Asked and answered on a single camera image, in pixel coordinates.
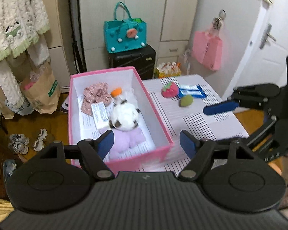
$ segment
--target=pink box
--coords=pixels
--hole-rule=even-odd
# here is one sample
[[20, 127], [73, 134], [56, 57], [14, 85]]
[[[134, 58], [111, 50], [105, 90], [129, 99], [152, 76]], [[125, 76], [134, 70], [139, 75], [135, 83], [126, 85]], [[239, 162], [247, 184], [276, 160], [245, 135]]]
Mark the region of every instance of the pink box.
[[[144, 154], [126, 159], [110, 160], [106, 162], [108, 167], [117, 173], [118, 171], [135, 171], [151, 162], [163, 162], [174, 143], [134, 67], [98, 70], [71, 76], [68, 111], [69, 144], [77, 144], [80, 140], [87, 138], [80, 130], [80, 117], [82, 117], [79, 109], [80, 100], [85, 87], [97, 82], [108, 83], [109, 92], [117, 87], [131, 87], [134, 90], [138, 107], [155, 147], [152, 151]], [[78, 162], [72, 160], [71, 163], [77, 165]]]

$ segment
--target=white wardrobe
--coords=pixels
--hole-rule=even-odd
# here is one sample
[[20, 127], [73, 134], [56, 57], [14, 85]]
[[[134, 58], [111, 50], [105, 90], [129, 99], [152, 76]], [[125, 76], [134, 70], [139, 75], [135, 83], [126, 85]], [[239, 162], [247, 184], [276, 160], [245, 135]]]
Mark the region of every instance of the white wardrobe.
[[[197, 0], [79, 0], [83, 48], [88, 71], [109, 67], [103, 24], [112, 21], [117, 2], [123, 1], [133, 18], [147, 23], [147, 44], [157, 63], [177, 61], [190, 37]], [[118, 20], [126, 18], [119, 7]]]

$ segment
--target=purple plush toy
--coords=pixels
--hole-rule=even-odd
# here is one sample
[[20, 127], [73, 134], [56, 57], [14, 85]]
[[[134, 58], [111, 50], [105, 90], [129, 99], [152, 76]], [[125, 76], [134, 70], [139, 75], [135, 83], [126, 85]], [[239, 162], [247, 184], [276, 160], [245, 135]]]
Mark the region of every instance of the purple plush toy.
[[[100, 129], [100, 133], [103, 134], [108, 128]], [[138, 144], [145, 141], [145, 136], [142, 130], [137, 127], [131, 131], [120, 131], [117, 129], [111, 129], [114, 133], [114, 144], [110, 150], [110, 159], [117, 159], [124, 151], [131, 149]]]

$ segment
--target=ribbed black surface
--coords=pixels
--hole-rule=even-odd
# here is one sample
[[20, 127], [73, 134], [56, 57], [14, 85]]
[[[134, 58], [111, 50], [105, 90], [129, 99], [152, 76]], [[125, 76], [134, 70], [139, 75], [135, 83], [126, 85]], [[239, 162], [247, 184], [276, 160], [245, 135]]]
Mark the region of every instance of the ribbed black surface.
[[153, 229], [288, 229], [277, 211], [236, 214], [207, 200], [194, 183], [178, 181], [170, 172], [120, 172], [99, 182], [88, 197], [66, 211], [30, 215], [15, 211], [0, 224], [4, 230], [153, 230]]

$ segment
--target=door handle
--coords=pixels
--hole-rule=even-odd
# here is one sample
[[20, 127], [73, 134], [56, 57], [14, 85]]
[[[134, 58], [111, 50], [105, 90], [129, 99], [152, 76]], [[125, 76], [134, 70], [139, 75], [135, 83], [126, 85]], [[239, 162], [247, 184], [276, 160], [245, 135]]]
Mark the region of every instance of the door handle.
[[263, 49], [264, 45], [268, 42], [268, 37], [271, 38], [273, 41], [276, 41], [276, 38], [270, 34], [272, 25], [269, 23], [268, 27], [266, 28], [263, 37], [261, 38], [260, 49]]

